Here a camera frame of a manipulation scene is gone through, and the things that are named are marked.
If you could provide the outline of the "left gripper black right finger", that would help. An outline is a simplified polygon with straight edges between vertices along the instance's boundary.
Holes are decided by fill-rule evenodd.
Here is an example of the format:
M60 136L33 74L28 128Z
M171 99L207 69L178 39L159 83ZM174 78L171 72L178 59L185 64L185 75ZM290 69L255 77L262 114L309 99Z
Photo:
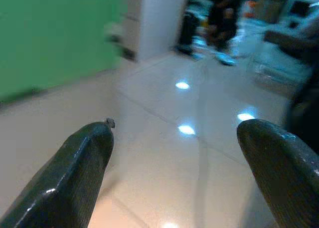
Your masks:
M265 120L237 127L237 139L280 228L319 228L319 155L298 136Z

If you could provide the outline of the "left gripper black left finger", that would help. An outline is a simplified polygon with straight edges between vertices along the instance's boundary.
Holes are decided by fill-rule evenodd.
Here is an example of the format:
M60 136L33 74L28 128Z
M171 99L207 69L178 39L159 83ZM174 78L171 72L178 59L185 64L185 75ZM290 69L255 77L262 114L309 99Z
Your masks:
M67 138L0 218L0 228L87 228L114 147L115 121Z

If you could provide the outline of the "clear plastic box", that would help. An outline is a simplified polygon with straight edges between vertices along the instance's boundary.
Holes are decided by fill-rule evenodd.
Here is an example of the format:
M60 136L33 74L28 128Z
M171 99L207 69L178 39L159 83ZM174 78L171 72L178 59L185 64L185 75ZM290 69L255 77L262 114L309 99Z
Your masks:
M311 74L308 65L291 57L254 56L248 63L247 71L252 73L258 86L288 99Z

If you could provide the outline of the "dark brown furniture edge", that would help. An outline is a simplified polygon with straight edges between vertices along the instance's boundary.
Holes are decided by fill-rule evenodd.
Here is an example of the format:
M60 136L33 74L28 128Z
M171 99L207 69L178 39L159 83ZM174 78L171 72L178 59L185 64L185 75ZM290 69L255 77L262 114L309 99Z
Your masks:
M287 20L266 28L263 41L308 63L319 61L319 16Z

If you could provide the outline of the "green wooden table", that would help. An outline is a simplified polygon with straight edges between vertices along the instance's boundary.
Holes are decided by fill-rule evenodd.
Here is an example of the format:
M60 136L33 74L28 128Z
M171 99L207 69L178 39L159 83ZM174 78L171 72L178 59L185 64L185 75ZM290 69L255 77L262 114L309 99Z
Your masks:
M0 0L0 105L110 69L125 0Z

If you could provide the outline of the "person in dark clothes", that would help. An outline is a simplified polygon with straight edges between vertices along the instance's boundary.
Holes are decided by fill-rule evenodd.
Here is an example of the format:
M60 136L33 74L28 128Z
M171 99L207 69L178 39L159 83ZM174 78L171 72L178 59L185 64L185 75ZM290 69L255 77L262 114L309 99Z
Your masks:
M235 64L230 43L238 29L242 0L187 0L175 50L201 59L211 52L228 66Z

